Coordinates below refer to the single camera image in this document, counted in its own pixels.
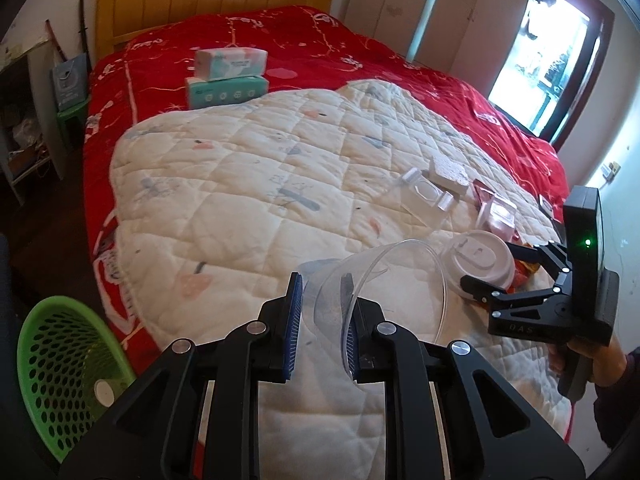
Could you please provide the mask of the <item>person's right hand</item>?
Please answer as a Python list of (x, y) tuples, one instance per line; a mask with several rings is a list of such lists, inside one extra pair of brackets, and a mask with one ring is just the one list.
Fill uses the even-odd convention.
[(574, 338), (568, 342), (567, 348), (592, 361), (590, 380), (598, 387), (614, 386), (627, 369), (627, 355), (615, 334), (607, 346)]

